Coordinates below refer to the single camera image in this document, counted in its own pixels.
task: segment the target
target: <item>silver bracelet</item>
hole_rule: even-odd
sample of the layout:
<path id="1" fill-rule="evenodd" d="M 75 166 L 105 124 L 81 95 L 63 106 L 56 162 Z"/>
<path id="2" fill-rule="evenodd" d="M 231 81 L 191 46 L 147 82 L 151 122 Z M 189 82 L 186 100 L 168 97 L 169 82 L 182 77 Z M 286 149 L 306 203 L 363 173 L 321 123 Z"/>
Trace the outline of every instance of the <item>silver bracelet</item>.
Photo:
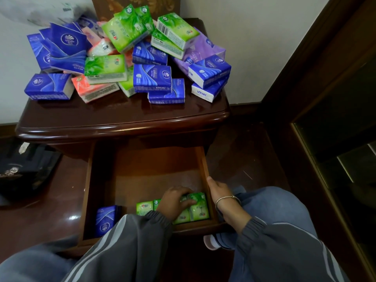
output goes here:
<path id="1" fill-rule="evenodd" d="M 215 202 L 215 209 L 217 210 L 217 212 L 218 212 L 222 217 L 223 217 L 223 214 L 222 214 L 222 212 L 218 209 L 218 202 L 219 202 L 220 200 L 222 200 L 222 199 L 225 199 L 225 198 L 236 199 L 236 200 L 238 201 L 239 205 L 241 205 L 241 201 L 239 200 L 239 198 L 238 198 L 238 197 L 235 197 L 234 195 L 232 195 L 232 196 L 225 196 L 225 197 L 221 197 L 221 198 L 219 198 L 219 199 Z"/>

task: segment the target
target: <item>plastic bag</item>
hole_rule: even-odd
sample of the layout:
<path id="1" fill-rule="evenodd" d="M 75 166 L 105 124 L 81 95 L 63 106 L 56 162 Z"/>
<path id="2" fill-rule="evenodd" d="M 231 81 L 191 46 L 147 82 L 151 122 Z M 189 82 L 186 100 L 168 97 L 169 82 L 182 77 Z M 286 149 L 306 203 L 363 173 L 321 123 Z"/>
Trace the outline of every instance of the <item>plastic bag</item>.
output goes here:
<path id="1" fill-rule="evenodd" d="M 83 4 L 58 1 L 29 2 L 21 0 L 0 0 L 0 14 L 24 24 L 49 27 L 50 23 L 62 25 L 76 21 L 85 11 Z"/>

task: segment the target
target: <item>leg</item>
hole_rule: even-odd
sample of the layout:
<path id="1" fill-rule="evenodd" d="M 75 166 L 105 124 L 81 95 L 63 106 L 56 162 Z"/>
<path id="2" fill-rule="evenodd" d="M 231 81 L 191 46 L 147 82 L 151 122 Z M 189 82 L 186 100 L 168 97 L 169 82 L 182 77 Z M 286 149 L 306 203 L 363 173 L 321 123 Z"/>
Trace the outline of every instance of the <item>leg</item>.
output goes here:
<path id="1" fill-rule="evenodd" d="M 0 264 L 0 281 L 60 282 L 76 260 L 55 253 L 76 244 L 77 238 L 69 237 L 20 251 Z"/>

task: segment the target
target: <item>gray jacket sleeve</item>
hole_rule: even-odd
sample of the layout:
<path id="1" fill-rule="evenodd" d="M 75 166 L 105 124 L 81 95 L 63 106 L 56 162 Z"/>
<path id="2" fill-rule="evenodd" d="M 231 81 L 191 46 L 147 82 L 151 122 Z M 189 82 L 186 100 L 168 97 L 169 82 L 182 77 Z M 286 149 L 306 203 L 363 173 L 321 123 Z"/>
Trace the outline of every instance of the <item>gray jacket sleeve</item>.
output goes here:
<path id="1" fill-rule="evenodd" d="M 172 224 L 161 213 L 125 215 L 62 282 L 156 281 L 171 235 Z"/>
<path id="2" fill-rule="evenodd" d="M 349 281 L 336 259 L 312 234 L 289 223 L 252 218 L 237 241 L 255 281 Z"/>

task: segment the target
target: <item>pink shoe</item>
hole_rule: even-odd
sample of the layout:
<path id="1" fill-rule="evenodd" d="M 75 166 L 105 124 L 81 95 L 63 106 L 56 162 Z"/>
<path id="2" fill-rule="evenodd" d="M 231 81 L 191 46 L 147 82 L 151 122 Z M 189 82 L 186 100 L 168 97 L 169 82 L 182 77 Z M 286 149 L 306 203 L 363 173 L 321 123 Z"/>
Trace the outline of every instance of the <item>pink shoe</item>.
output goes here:
<path id="1" fill-rule="evenodd" d="M 221 248 L 213 235 L 204 235 L 204 244 L 210 250 Z"/>

